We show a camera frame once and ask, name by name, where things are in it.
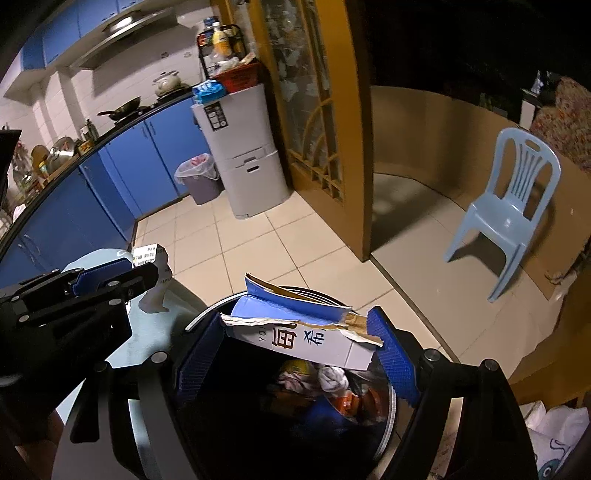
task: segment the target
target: range hood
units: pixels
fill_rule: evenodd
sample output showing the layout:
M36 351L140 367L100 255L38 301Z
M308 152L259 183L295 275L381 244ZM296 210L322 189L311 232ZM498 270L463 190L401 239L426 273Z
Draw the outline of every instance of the range hood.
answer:
M130 46L178 25L174 8L157 12L132 12L104 29L104 39L92 47L71 67L95 69Z

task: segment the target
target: blue gripper pad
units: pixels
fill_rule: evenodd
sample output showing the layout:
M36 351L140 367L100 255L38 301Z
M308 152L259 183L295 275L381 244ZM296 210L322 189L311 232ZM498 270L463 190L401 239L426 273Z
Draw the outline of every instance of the blue gripper pad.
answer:
M222 344L226 331L219 319L219 313L213 317L199 340L193 345L184 364L179 369L177 381L177 401L183 405L195 400L203 380L212 365L213 359Z
M72 293L77 297L94 293L99 285L110 278L117 277L122 273L130 271L134 266L126 258L114 260L105 265L100 265L90 270L84 270L76 282L72 285Z
M411 406L415 407L418 404L420 393L417 388L414 364L396 338L395 330L389 324L389 318L380 307L374 307L369 311L368 333L379 336L384 342L384 346L376 351L386 376L396 395L404 398Z

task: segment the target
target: chair leg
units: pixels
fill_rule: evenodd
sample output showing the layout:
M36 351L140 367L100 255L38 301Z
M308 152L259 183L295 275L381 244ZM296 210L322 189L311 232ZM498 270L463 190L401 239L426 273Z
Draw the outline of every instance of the chair leg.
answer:
M513 277L513 275L515 275L517 267L519 267L519 262L521 262L524 253L525 248L523 245L519 245L513 254L510 257L507 257L507 262L505 263L501 275L499 275L499 280L496 282L495 288L492 289L492 292L488 297L489 302L492 303L501 296L501 293L503 293L503 290L505 290L509 280Z
M472 212L471 207L469 207L468 211L464 215L462 222L460 223L460 226L457 228L457 232L456 232L455 236L453 237L452 244L449 246L449 248L445 252L445 255L443 255L444 262L449 262L451 260L451 258L453 257L453 254L456 252L456 250L462 244L462 240L464 239L464 237L466 236L468 231L475 227L475 225L473 224L473 221L472 221L473 217L474 217L474 213Z

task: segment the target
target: white pot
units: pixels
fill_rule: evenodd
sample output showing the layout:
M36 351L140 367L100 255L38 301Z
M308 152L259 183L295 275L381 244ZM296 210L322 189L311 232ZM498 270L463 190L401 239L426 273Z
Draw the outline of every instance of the white pot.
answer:
M154 86L156 95L159 97L165 93L172 92L181 86L181 79L178 76L178 72L173 70L172 72L162 72L160 77L154 79Z

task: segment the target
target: yellow bottle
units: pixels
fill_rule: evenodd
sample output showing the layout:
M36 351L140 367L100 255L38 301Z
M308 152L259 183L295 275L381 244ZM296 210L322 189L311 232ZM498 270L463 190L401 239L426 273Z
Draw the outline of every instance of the yellow bottle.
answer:
M213 24L213 48L225 59L232 57L233 51L228 39L228 34L220 29L220 23Z

